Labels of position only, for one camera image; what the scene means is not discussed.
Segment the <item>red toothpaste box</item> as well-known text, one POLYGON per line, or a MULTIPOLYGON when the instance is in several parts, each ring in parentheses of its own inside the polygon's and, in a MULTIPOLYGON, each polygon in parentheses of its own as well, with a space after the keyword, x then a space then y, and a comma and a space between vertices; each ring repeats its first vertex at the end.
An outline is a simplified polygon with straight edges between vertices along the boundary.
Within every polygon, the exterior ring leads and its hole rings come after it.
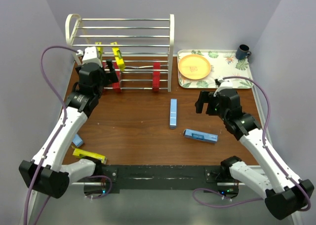
POLYGON ((160 62, 154 62, 153 65, 153 84, 152 90, 153 92, 159 92, 160 88, 160 62))
POLYGON ((112 88, 116 93, 121 93, 122 89, 121 89, 121 71, 118 70, 116 71, 116 75, 118 78, 118 81, 112 84, 112 88))
MULTIPOLYGON (((102 62, 102 66, 103 66, 103 70, 105 71, 105 68, 106 68, 106 63, 105 62, 102 62)), ((103 87, 103 91, 102 91, 102 94, 105 94, 106 93, 106 86, 104 85, 103 87)))

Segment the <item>yellow toothpaste box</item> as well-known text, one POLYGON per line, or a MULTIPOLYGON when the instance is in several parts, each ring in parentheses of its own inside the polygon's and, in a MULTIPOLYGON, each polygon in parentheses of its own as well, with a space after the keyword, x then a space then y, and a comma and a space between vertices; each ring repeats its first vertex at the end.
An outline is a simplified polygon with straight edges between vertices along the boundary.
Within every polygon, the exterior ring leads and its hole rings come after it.
POLYGON ((120 48, 118 46, 118 43, 117 42, 111 42, 110 45, 112 47, 112 51, 113 51, 113 54, 114 54, 114 58, 115 58, 115 61, 116 61, 117 68, 121 72, 123 72, 125 70, 125 62, 123 60, 123 57, 122 57, 120 48))
POLYGON ((86 150, 82 150, 79 148, 75 148, 72 154, 76 158, 84 158, 84 157, 91 157, 95 158, 101 161, 101 163, 106 164, 107 158, 104 155, 94 153, 94 152, 89 152, 86 150))
POLYGON ((98 51, 98 58, 102 62, 103 60, 103 46, 101 42, 95 42, 96 49, 98 51))

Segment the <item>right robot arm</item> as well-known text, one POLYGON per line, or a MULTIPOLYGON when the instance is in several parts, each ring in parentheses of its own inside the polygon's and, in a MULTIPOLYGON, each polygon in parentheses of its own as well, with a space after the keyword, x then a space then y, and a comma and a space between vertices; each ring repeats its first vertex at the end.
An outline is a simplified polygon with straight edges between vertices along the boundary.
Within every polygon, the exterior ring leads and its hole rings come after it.
POLYGON ((260 123, 242 110, 240 97, 234 89, 219 92, 201 91, 195 103, 201 113, 218 116, 231 133, 259 163, 264 175, 232 156, 221 162, 220 177, 225 182, 233 179, 243 182, 264 200, 269 212, 278 220, 306 207, 314 192, 309 179, 302 180, 278 155, 270 142, 262 137, 260 123))

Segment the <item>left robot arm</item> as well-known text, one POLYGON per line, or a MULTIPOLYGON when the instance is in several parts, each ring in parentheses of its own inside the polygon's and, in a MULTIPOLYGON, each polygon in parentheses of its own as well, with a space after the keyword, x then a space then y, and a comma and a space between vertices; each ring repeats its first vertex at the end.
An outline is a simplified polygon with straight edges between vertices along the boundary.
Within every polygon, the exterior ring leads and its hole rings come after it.
POLYGON ((102 162, 95 157, 84 156, 69 165, 62 162, 75 134, 98 105, 104 87, 119 80, 112 61, 108 59, 106 63, 108 70, 93 62, 76 68, 79 80, 66 99, 66 110, 40 151, 19 166, 27 187, 60 198, 72 183, 83 178, 96 182, 103 176, 102 162))

